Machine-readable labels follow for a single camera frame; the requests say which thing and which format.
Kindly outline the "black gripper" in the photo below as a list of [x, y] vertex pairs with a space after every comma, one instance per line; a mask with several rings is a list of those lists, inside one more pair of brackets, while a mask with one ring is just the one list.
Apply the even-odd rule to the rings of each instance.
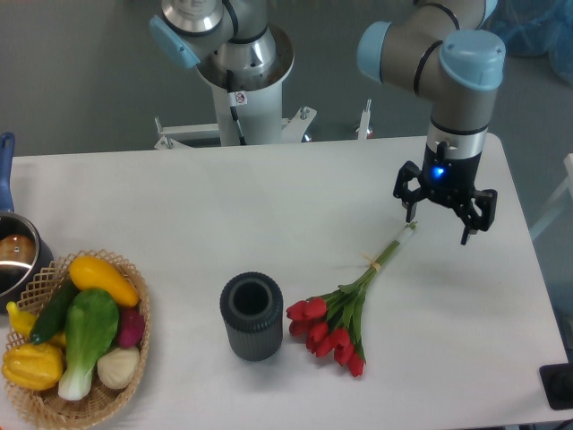
[[[479, 153], [467, 159], [440, 158], [426, 146], [422, 170], [407, 161], [398, 171], [393, 190], [394, 197], [406, 210], [406, 222], [414, 220], [417, 203], [427, 199], [453, 207], [464, 224], [461, 245], [466, 245], [469, 237], [478, 231], [487, 231], [495, 219], [498, 193], [494, 189], [475, 188], [481, 156]], [[419, 186], [410, 189], [413, 180], [417, 180]]]

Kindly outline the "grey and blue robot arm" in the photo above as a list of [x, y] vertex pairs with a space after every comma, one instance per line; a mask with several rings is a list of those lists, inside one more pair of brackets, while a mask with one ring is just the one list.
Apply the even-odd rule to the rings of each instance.
[[[494, 190], [475, 187], [505, 61], [503, 41], [482, 28], [495, 6], [419, 1], [406, 22], [369, 26], [356, 52], [363, 75], [432, 103], [423, 164], [407, 162], [393, 191], [407, 218], [429, 200], [456, 213], [465, 237], [492, 225], [497, 203]], [[269, 22], [265, 2], [165, 1], [149, 28], [173, 63], [210, 85], [223, 145], [301, 140], [282, 118], [292, 44]]]

